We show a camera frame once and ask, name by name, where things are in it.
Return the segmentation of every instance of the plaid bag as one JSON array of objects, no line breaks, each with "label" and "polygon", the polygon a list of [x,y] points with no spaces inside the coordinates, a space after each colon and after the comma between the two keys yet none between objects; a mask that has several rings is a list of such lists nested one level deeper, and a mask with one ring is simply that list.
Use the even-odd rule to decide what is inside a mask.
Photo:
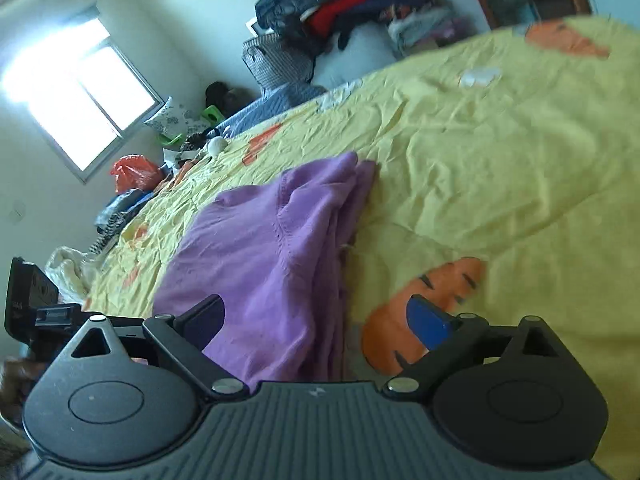
[{"label": "plaid bag", "polygon": [[242,60],[263,90],[285,83],[308,83],[314,76],[314,60],[287,45],[275,32],[245,41]]}]

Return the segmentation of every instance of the blue blanket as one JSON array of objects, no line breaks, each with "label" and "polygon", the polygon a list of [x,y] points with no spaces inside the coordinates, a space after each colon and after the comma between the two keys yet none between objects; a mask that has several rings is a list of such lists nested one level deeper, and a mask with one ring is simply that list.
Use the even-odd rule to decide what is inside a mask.
[{"label": "blue blanket", "polygon": [[308,83],[288,83],[267,92],[257,101],[220,123],[216,130],[227,139],[231,139],[249,128],[253,128],[256,124],[300,106],[325,92],[326,90],[321,86],[312,86]]}]

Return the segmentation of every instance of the green object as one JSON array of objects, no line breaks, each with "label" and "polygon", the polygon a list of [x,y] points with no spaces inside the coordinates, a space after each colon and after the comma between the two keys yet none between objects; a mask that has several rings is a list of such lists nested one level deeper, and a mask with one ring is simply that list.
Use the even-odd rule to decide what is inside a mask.
[{"label": "green object", "polygon": [[186,136],[184,134],[180,134],[173,139],[171,137],[167,137],[165,134],[158,134],[158,141],[165,148],[172,148],[174,146],[183,145],[186,140]]},{"label": "green object", "polygon": [[202,116],[211,123],[211,126],[218,126],[222,121],[225,120],[224,115],[218,108],[214,105],[205,108],[202,111]]}]

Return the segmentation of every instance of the red clothing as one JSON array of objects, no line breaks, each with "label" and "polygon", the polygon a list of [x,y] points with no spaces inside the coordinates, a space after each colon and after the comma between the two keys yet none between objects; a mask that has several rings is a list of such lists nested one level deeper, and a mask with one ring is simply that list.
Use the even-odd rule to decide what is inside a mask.
[{"label": "red clothing", "polygon": [[316,36],[325,40],[331,34],[334,21],[338,14],[366,1],[367,0],[331,0],[316,10],[316,12],[306,20],[306,24]]}]

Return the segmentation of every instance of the red plastic bag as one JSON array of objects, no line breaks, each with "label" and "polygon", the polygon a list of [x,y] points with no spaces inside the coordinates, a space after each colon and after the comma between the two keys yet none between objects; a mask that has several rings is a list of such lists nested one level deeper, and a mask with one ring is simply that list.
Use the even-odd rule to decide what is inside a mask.
[{"label": "red plastic bag", "polygon": [[127,155],[118,160],[110,174],[116,177],[116,193],[127,189],[151,191],[164,180],[164,174],[143,155]]}]

